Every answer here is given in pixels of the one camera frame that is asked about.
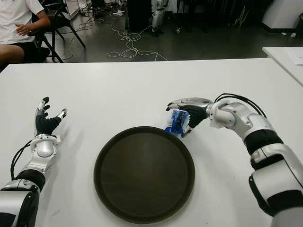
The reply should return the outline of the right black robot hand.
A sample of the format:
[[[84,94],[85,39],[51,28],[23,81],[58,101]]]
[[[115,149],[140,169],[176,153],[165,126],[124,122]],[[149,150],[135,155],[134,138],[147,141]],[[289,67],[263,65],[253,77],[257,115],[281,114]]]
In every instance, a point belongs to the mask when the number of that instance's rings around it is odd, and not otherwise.
[[[201,121],[208,117],[207,108],[213,102],[205,98],[182,98],[170,102],[167,105],[166,111],[171,109],[179,109],[189,114],[189,122],[181,134],[181,137],[186,137]]]

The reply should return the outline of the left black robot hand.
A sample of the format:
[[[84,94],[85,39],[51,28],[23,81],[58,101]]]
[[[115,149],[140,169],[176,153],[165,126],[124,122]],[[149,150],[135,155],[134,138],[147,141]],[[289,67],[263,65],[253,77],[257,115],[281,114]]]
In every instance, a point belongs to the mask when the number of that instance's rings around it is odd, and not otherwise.
[[[64,108],[57,116],[53,118],[47,118],[48,113],[46,112],[50,105],[49,97],[43,98],[36,109],[35,113],[35,136],[46,134],[52,135],[52,132],[59,126],[61,121],[66,117],[68,110]]]

